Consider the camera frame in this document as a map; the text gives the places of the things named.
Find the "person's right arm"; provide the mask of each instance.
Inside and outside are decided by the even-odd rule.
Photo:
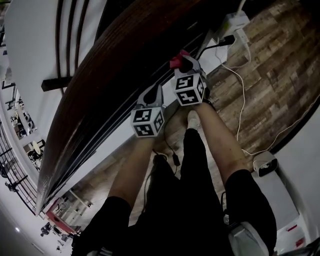
[[[223,184],[238,170],[247,169],[245,154],[234,135],[221,120],[217,112],[207,103],[194,107],[204,131],[206,141]]]

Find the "black pants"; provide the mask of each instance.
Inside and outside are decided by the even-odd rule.
[[[167,230],[166,239],[185,245],[188,252],[207,252],[216,246],[232,255],[223,209],[212,183],[206,149],[195,129],[187,129],[180,180],[161,155],[154,157],[145,212],[137,226]],[[248,170],[239,170],[227,180],[227,208],[231,222],[249,222],[259,233],[269,252],[276,245],[277,228],[266,197]]]

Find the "forearm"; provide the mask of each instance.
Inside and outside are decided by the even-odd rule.
[[[146,176],[154,143],[154,138],[137,139],[132,153],[116,175],[108,197],[122,198],[131,208],[134,207]]]
[[[225,185],[234,172],[247,169],[245,155],[225,123],[207,103],[197,105],[197,112],[210,152]]]

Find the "white box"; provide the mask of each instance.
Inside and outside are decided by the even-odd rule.
[[[181,106],[202,102],[207,86],[199,73],[181,76],[174,80],[174,84],[174,94]]]
[[[131,112],[131,126],[139,138],[158,136],[164,123],[162,107],[134,109]]]

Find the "white shoe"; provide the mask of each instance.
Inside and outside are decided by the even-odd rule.
[[[188,114],[188,127],[187,129],[195,129],[197,130],[200,127],[200,118],[196,111],[191,110]]]

